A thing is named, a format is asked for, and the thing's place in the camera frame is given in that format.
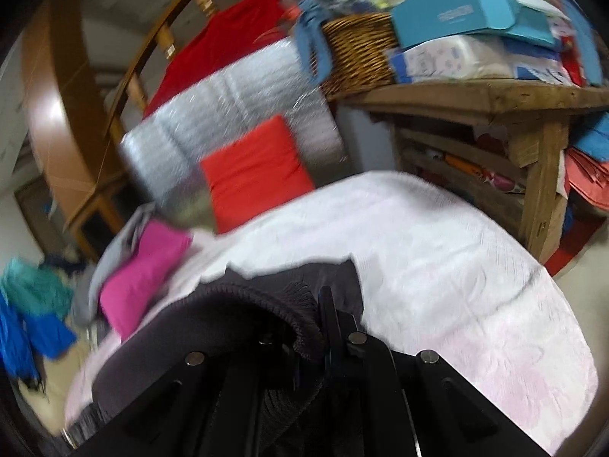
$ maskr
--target wicker basket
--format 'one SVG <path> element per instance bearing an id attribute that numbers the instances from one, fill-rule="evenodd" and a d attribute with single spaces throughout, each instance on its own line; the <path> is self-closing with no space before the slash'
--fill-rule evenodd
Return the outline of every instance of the wicker basket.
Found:
<path id="1" fill-rule="evenodd" d="M 383 54 L 398 47 L 389 14 L 351 15 L 328 22 L 322 29 L 333 55 L 332 74 L 322 84 L 328 100 L 394 84 Z"/>

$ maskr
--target table top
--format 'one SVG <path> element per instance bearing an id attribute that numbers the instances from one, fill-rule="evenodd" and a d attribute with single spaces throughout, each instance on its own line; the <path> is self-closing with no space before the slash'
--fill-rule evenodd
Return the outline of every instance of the table top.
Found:
<path id="1" fill-rule="evenodd" d="M 427 81 L 373 89 L 348 97 L 368 111 L 423 115 L 471 125 L 500 123 L 540 112 L 564 115 L 609 109 L 609 88 L 553 86 L 540 81 Z"/>

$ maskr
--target floor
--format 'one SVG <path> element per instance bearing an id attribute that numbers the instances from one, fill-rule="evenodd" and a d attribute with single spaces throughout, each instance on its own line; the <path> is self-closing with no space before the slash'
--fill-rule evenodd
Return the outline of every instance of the floor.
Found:
<path id="1" fill-rule="evenodd" d="M 588 245 L 556 277 L 579 321 L 595 359 L 599 391 L 587 418 L 563 444 L 560 457 L 582 456 L 609 420 L 609 227 L 605 223 Z"/>

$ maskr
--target foil insulation sheet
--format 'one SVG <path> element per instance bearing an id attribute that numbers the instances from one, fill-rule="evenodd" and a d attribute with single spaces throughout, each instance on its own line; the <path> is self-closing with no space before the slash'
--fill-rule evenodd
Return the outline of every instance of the foil insulation sheet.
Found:
<path id="1" fill-rule="evenodd" d="M 160 211 L 194 227 L 208 219 L 209 193 L 199 161 L 259 123 L 281 114 L 314 179 L 348 171 L 342 139 L 319 88 L 309 84 L 290 38 L 191 86 L 129 131 L 120 151 Z"/>

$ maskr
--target diaper package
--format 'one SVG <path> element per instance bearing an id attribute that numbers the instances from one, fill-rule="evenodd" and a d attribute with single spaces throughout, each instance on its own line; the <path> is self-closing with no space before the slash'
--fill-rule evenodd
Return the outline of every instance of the diaper package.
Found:
<path id="1" fill-rule="evenodd" d="M 387 57 L 398 83 L 498 78 L 573 85 L 556 51 L 499 36 L 446 36 Z"/>

